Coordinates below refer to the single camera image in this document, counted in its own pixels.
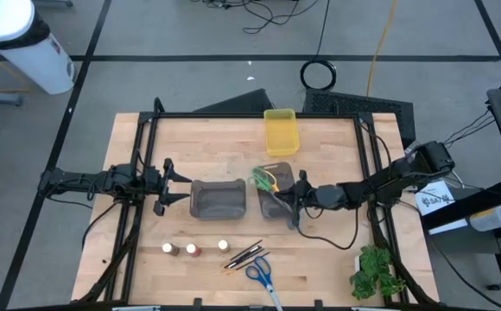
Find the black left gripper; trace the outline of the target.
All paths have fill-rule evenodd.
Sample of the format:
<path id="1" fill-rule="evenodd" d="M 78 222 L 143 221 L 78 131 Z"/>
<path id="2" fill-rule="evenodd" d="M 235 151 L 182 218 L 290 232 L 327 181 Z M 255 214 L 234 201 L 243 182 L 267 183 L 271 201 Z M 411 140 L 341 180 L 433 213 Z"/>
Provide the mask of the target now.
<path id="1" fill-rule="evenodd" d="M 173 182 L 181 182 L 181 183 L 191 183 L 192 180 L 179 175 L 175 172 L 174 167 L 172 166 L 172 160 L 170 158 L 166 158 L 163 163 L 163 173 L 161 174 L 161 192 L 157 194 L 159 198 L 155 201 L 153 212 L 155 215 L 163 215 L 165 213 L 165 206 L 170 206 L 174 204 L 178 200 L 183 200 L 187 197 L 190 197 L 190 194 L 172 194 L 167 193 L 168 191 L 168 180 Z"/>

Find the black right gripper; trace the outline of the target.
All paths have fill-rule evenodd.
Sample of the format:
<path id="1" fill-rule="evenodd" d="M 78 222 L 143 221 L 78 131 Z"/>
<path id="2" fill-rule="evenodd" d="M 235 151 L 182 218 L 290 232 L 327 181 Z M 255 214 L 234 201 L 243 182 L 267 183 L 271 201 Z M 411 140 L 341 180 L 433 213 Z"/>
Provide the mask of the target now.
<path id="1" fill-rule="evenodd" d="M 305 213 L 308 213 L 308 208 L 313 208 L 313 207 L 306 207 L 303 202 L 306 192 L 311 187 L 313 186 L 308 182 L 307 172 L 305 170 L 301 170 L 299 172 L 299 180 L 294 184 L 293 190 L 288 189 L 276 192 L 276 197 L 278 197 L 276 198 L 276 201 L 280 205 L 283 205 L 285 207 L 291 207 L 292 210 L 291 218 L 299 218 L 301 221 L 301 210 L 304 209 Z M 293 202 L 281 199 L 293 199 Z"/>

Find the translucent grey plastic bin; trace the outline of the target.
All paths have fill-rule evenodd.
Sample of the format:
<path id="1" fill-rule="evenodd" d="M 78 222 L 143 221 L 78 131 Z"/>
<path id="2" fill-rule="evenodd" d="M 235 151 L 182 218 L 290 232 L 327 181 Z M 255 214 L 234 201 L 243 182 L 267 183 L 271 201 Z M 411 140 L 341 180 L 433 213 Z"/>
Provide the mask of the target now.
<path id="1" fill-rule="evenodd" d="M 260 168 L 268 171 L 276 178 L 276 185 L 280 190 L 288 189 L 295 183 L 292 168 L 287 162 L 263 165 Z M 277 202 L 272 194 L 262 189 L 258 189 L 257 194 L 261 212 L 265 219 L 278 220 L 286 219 L 290 216 L 289 209 Z"/>
<path id="2" fill-rule="evenodd" d="M 193 181 L 189 212 L 199 220 L 243 218 L 246 213 L 245 181 Z"/>

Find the green-handled scissors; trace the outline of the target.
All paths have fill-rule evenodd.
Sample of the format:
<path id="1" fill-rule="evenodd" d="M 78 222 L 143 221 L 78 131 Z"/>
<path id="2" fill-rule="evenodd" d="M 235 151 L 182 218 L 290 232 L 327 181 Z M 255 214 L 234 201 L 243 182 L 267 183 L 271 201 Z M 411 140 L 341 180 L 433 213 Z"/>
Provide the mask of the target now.
<path id="1" fill-rule="evenodd" d="M 268 170 L 260 167 L 254 167 L 251 170 L 250 178 L 257 189 L 263 190 L 269 193 L 276 193 L 280 191 L 277 186 L 277 178 Z"/>

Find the blue-handled scissors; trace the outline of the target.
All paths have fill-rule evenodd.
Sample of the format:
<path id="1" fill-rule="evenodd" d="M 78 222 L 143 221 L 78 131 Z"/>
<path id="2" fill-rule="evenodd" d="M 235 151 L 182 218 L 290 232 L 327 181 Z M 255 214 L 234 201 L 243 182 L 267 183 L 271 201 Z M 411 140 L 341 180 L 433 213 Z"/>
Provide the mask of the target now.
<path id="1" fill-rule="evenodd" d="M 271 280 L 271 267 L 264 257 L 258 257 L 255 262 L 245 269 L 245 274 L 251 280 L 260 282 L 269 293 L 276 311 L 283 311 L 282 304 L 276 294 Z"/>

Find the yellow plastic bin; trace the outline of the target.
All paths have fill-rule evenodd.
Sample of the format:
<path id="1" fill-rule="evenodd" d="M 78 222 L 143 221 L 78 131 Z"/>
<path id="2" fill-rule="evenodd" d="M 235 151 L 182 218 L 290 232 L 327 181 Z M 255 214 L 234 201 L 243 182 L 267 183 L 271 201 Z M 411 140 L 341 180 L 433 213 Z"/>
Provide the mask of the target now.
<path id="1" fill-rule="evenodd" d="M 291 156 L 300 148 L 293 109 L 270 109 L 263 113 L 266 150 L 270 156 Z"/>

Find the black flat panel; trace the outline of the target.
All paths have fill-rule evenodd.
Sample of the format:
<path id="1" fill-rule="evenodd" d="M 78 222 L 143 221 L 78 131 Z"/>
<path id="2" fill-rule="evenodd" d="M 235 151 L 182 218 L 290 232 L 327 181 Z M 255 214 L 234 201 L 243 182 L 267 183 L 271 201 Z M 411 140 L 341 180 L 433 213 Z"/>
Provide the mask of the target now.
<path id="1" fill-rule="evenodd" d="M 250 113 L 264 112 L 272 109 L 271 103 L 266 91 L 263 88 L 256 89 L 251 92 L 238 95 L 234 98 L 229 98 L 220 101 L 213 105 L 208 105 L 195 112 L 202 113 Z"/>

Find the green artificial plant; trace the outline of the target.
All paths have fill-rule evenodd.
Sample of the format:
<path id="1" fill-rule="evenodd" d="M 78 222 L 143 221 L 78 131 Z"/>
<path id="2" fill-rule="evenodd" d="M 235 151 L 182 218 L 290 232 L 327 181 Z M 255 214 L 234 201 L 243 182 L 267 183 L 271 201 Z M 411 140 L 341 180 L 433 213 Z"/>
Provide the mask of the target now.
<path id="1" fill-rule="evenodd" d="M 391 273 L 392 260 L 387 249 L 375 245 L 364 246 L 358 256 L 358 263 L 358 270 L 349 278 L 354 298 L 368 299 L 376 293 L 390 297 L 405 289 L 405 281 Z"/>

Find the white printed sheet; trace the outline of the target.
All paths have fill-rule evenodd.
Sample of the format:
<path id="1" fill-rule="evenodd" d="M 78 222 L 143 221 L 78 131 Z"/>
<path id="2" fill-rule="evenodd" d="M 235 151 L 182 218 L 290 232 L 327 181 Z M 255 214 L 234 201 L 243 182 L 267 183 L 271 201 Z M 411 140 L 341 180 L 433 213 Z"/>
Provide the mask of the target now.
<path id="1" fill-rule="evenodd" d="M 444 181 L 429 183 L 415 194 L 415 203 L 421 215 L 427 215 L 454 202 L 449 187 Z"/>

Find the white trash can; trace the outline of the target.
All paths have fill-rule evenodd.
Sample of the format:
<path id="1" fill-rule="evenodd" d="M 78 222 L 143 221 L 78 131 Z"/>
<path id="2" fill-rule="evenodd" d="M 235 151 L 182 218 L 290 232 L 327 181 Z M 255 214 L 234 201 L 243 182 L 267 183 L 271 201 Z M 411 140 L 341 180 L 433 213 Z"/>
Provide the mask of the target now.
<path id="1" fill-rule="evenodd" d="M 32 0 L 0 0 L 0 55 L 50 95 L 73 88 L 75 65 Z"/>

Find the translucent plastic jug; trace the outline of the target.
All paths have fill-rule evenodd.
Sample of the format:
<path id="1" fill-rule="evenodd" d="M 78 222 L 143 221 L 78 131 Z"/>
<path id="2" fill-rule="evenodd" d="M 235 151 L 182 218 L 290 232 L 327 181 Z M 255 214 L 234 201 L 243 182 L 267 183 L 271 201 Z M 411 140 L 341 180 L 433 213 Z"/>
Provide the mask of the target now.
<path id="1" fill-rule="evenodd" d="M 469 223 L 478 232 L 501 228 L 501 205 L 470 216 Z"/>

